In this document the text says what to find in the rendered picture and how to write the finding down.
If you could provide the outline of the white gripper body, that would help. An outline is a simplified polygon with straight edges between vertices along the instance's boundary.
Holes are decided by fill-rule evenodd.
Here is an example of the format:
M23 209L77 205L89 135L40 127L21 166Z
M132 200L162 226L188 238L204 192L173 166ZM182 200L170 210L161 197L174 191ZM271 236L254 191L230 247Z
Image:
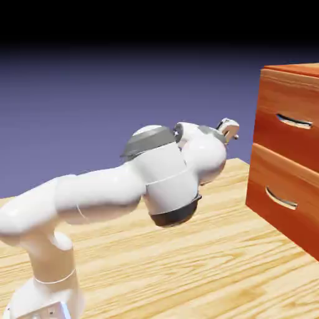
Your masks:
M224 135L226 144L228 144L231 140L237 140L239 138L239 124L229 118L223 118L218 124L216 130Z

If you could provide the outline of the reddish wooden cabinet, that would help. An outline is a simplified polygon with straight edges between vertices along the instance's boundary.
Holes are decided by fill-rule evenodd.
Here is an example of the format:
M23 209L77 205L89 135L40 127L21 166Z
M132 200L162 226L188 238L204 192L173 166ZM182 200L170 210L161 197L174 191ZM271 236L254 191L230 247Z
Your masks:
M307 75L311 77L319 78L319 63L312 64L290 64L290 65L269 65L265 66L264 69L277 70L281 72Z

